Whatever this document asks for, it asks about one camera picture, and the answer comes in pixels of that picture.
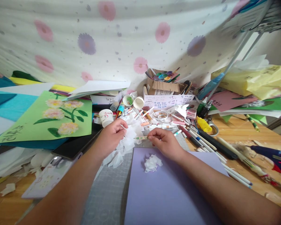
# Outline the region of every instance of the glue gun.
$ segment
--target glue gun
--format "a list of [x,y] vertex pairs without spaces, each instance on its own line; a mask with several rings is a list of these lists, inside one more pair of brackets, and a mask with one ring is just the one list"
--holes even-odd
[[273,170],[281,173],[281,151],[254,145],[248,147],[254,150],[256,153],[271,159],[274,162]]

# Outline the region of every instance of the desk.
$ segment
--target desk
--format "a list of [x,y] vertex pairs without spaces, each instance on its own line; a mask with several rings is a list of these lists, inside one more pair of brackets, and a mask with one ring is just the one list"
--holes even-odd
[[[228,123],[222,119],[214,119],[213,122],[219,128],[219,137],[222,137],[229,143],[242,142],[244,144],[253,144],[251,140],[259,141],[270,148],[278,148],[281,150],[281,136],[259,125],[260,133],[256,132],[250,122],[243,120],[243,116],[232,117]],[[190,150],[194,151],[195,147],[187,140]],[[265,170],[273,176],[277,181],[281,182],[281,175],[276,171],[270,170],[270,164],[254,159],[256,163],[264,167]],[[261,195],[267,193],[267,198],[281,206],[281,190],[275,189],[270,184],[266,184],[257,175],[247,169],[239,161],[228,160],[228,166],[235,168],[241,175],[249,179],[253,183],[252,189]],[[16,184],[16,190],[9,193],[5,197],[0,195],[0,224],[14,225],[29,207],[32,200],[21,199],[21,195],[34,181],[34,175],[28,175]]]

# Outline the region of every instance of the left hand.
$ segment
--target left hand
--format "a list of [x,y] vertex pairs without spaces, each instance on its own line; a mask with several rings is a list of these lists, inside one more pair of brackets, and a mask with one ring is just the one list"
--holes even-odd
[[91,147],[90,152],[98,156],[100,160],[105,159],[112,153],[126,134],[126,130],[121,125],[126,129],[128,128],[127,123],[122,119],[117,119],[105,127]]

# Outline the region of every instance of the written note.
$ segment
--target written note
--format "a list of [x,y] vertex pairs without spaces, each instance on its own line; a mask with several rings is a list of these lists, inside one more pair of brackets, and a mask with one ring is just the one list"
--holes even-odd
[[193,99],[194,95],[144,95],[145,106],[160,109],[189,104]]

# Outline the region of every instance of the white paper cup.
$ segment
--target white paper cup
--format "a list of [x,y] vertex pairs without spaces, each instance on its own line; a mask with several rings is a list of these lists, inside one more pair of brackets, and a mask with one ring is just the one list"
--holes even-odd
[[133,106],[136,109],[141,109],[141,108],[144,107],[144,105],[145,105],[145,102],[144,102],[144,99],[141,96],[136,97],[133,101]]
[[132,106],[133,104],[133,97],[131,97],[130,95],[125,95],[123,97],[123,103],[125,106]]
[[113,112],[110,109],[103,109],[99,112],[99,117],[103,127],[113,122]]

